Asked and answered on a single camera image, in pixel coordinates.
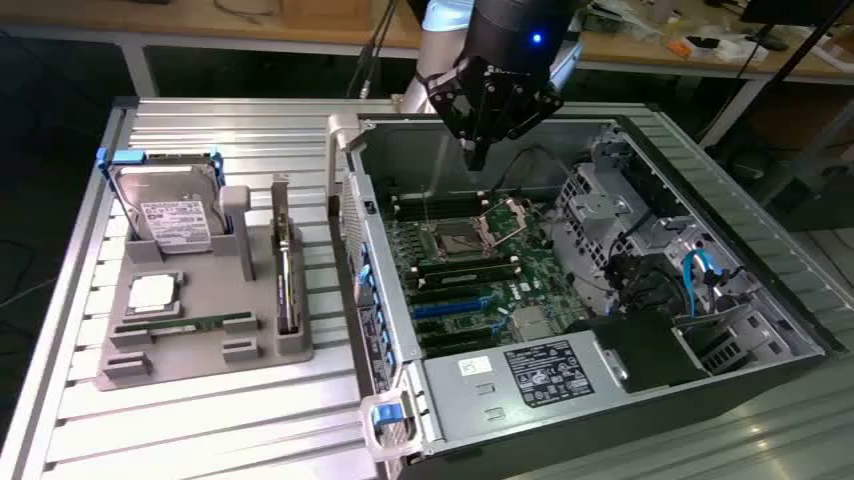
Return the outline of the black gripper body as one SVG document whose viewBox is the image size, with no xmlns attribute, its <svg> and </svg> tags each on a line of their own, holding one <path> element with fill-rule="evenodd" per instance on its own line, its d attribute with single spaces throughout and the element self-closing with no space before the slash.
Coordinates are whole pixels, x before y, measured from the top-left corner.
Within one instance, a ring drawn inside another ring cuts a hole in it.
<svg viewBox="0 0 854 480">
<path fill-rule="evenodd" d="M 463 45 L 467 74 L 543 86 L 579 8 L 569 0 L 476 1 Z"/>
</svg>

